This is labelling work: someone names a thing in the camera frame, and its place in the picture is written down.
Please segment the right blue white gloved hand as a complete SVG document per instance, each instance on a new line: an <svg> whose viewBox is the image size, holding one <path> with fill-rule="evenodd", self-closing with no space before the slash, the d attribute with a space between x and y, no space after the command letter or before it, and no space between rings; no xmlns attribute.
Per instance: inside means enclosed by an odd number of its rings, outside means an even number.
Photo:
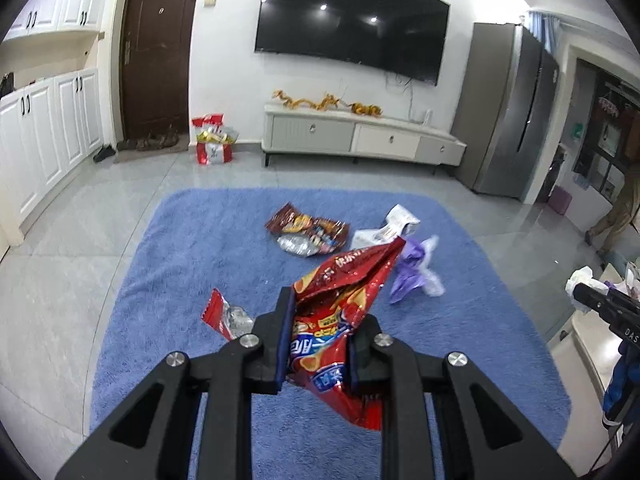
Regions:
<svg viewBox="0 0 640 480"><path fill-rule="evenodd" d="M614 422L626 405L629 396L639 387L639 349L622 341L618 347L620 358L603 397L602 410L607 422Z"/></svg>

